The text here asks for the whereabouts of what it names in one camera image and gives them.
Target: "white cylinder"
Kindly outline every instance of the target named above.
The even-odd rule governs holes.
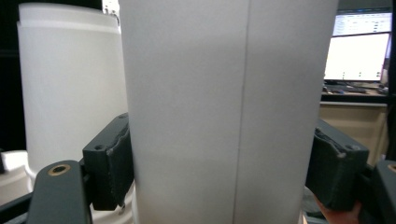
[[[82,149],[127,111],[122,45],[117,20],[85,7],[22,4],[18,32],[26,171],[34,181],[51,163],[81,160]],[[92,216],[131,223],[130,211]]]
[[[135,223],[298,222],[336,8],[120,0]]]

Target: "keyboard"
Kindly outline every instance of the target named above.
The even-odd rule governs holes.
[[[356,93],[367,93],[367,90],[364,88],[344,86],[344,85],[325,85],[327,91],[329,92],[338,92],[342,93],[343,91],[347,92],[356,92]]]

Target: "monitor screen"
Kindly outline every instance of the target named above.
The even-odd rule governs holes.
[[[388,8],[338,11],[324,79],[379,81],[390,30]]]

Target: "paper roll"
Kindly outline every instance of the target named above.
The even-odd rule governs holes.
[[[120,1],[135,223],[298,222],[336,8]]]
[[[125,77],[113,17],[55,4],[23,4],[20,13],[26,171],[34,181],[49,164],[80,161],[82,149],[127,111]],[[93,220],[129,223],[129,207],[123,216],[93,212]]]

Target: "metal grommet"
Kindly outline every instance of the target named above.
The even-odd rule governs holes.
[[[393,171],[393,173],[396,173],[396,164],[389,164],[388,168]]]
[[[50,168],[48,174],[55,176],[55,175],[62,175],[71,169],[70,165],[68,164],[60,164]]]

